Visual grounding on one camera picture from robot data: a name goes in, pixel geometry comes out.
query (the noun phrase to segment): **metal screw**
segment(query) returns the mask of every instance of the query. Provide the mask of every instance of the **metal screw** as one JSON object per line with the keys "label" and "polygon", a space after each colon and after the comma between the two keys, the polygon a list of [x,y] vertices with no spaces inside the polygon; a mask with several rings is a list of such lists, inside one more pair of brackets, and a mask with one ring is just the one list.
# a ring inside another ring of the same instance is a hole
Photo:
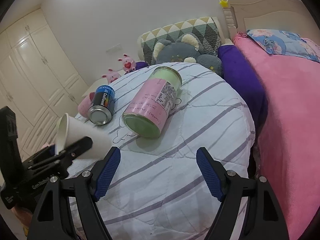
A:
{"label": "metal screw", "polygon": [[88,177],[90,176],[91,172],[90,171],[84,171],[81,173],[82,177]]}
{"label": "metal screw", "polygon": [[229,176],[233,177],[233,176],[236,175],[236,172],[233,171],[233,170],[228,170],[228,171],[227,171],[227,174],[228,174]]}
{"label": "metal screw", "polygon": [[58,177],[57,176],[53,176],[51,179],[50,179],[50,182],[54,183],[58,180]]}
{"label": "metal screw", "polygon": [[261,182],[263,182],[263,183],[267,182],[267,178],[264,177],[264,176],[261,176],[261,177],[259,178],[259,180],[260,180]]}

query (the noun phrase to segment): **cream bed frame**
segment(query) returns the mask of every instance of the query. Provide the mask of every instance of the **cream bed frame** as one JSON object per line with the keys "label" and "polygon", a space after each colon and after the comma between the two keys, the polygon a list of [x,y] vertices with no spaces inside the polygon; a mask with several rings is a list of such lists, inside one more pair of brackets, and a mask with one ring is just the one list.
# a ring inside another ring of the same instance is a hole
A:
{"label": "cream bed frame", "polygon": [[231,40],[249,29],[276,29],[298,33],[320,44],[320,30],[300,0],[224,0],[224,16]]}

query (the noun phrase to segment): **white bedspread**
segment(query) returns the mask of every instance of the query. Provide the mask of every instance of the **white bedspread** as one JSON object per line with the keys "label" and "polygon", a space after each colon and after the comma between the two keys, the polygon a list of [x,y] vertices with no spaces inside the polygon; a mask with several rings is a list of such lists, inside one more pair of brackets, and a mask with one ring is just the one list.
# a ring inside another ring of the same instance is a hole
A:
{"label": "white bedspread", "polygon": [[[247,177],[255,130],[243,99],[199,64],[161,65],[177,70],[183,84],[178,94],[181,102],[177,100],[179,104],[169,113],[160,138],[132,137],[121,121],[121,114],[157,66],[111,84],[116,91],[116,114],[111,123],[98,128],[121,150],[121,162],[107,195],[97,203],[114,240],[204,239],[220,202],[211,196],[197,166],[199,147],[206,147],[227,170]],[[90,169],[93,161],[75,160],[70,176]],[[84,237],[74,198],[70,202],[76,229]],[[245,209],[243,198],[232,239],[238,239]]]}

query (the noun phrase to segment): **white paper cup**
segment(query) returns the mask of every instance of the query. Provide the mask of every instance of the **white paper cup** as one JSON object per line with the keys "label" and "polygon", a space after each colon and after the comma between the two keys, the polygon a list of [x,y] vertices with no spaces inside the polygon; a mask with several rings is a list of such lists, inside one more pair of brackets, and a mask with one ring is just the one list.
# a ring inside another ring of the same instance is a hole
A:
{"label": "white paper cup", "polygon": [[65,113],[58,126],[55,154],[57,155],[84,136],[92,139],[92,148],[81,154],[77,159],[103,159],[111,149],[111,139],[107,133]]}

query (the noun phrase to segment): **cylindrical can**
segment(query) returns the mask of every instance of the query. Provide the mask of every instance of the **cylindrical can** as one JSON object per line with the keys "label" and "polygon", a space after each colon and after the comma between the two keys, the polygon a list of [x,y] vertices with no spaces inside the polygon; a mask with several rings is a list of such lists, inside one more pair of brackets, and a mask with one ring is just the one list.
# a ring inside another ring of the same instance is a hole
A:
{"label": "cylindrical can", "polygon": [[88,110],[88,118],[97,125],[111,121],[115,106],[115,91],[110,86],[100,86],[94,95],[92,105]]}
{"label": "cylindrical can", "polygon": [[181,85],[176,70],[156,68],[122,114],[124,124],[138,135],[159,137]]}

